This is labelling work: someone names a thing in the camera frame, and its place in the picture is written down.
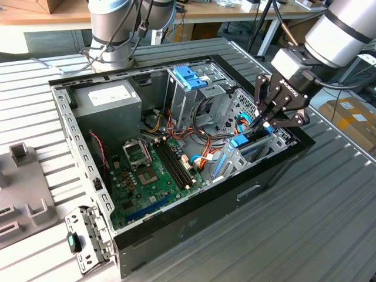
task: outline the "motherboard chip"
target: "motherboard chip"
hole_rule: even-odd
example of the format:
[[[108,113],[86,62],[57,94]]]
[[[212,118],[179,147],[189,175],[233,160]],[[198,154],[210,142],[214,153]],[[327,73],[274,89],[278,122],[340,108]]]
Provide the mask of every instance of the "motherboard chip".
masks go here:
[[[123,209],[126,210],[126,209],[128,209],[130,207],[133,207],[133,203],[132,203],[131,200],[129,200],[129,201],[126,201],[126,202],[122,203],[122,206],[123,206]]]
[[[137,169],[136,174],[142,185],[148,185],[158,180],[158,176],[151,166]]]

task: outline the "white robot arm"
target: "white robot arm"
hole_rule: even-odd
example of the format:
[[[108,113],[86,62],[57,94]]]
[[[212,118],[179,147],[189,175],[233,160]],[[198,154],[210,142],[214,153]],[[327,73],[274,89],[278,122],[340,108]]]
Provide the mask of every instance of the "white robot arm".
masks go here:
[[[255,103],[259,116],[251,127],[302,126],[309,122],[304,109],[323,88],[346,90],[376,80],[372,75],[356,85],[328,82],[376,38],[376,0],[335,0],[305,36],[305,44],[280,49],[272,65],[278,72],[258,75]],[[290,120],[278,113],[296,110]]]
[[[92,61],[98,57],[92,67],[109,71],[130,67],[147,30],[162,29],[174,21],[176,0],[90,0],[89,10],[93,32],[89,55]],[[131,48],[134,36],[136,46]]]

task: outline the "cardboard box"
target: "cardboard box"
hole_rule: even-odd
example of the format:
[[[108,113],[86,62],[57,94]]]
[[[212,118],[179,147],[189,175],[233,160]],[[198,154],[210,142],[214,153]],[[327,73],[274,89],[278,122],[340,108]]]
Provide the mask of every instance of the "cardboard box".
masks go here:
[[[0,0],[0,5],[52,14],[63,0]]]
[[[298,2],[309,8],[321,7],[323,5],[323,1],[321,0],[298,0]]]
[[[328,120],[333,117],[335,100],[328,101],[319,112]],[[338,100],[333,124],[359,146],[376,156],[376,115],[356,98]]]

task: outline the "blue plastic clip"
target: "blue plastic clip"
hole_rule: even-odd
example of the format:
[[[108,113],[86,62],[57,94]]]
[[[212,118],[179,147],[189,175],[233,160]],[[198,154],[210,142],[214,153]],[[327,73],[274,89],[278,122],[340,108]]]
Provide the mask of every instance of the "blue plastic clip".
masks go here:
[[[199,79],[197,73],[191,70],[188,66],[177,66],[174,68],[174,72],[189,90],[207,86],[207,83]]]

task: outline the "expansion slot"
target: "expansion slot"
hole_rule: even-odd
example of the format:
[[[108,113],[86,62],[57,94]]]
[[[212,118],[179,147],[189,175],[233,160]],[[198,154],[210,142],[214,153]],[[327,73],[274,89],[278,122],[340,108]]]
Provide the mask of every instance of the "expansion slot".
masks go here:
[[[169,199],[169,197],[171,197],[171,194],[159,200],[158,202],[151,204],[150,206],[144,207],[143,209],[130,214],[129,216],[126,217],[126,221],[137,219],[139,217],[146,215],[147,213],[150,213],[152,210],[155,210],[159,207],[164,206],[167,203],[167,200]]]
[[[192,185],[192,180],[180,162],[176,159],[176,156],[171,151],[171,148],[165,142],[163,142],[155,146],[155,152],[161,158],[163,164],[166,166],[166,169],[169,171],[179,189],[188,189],[190,185]]]

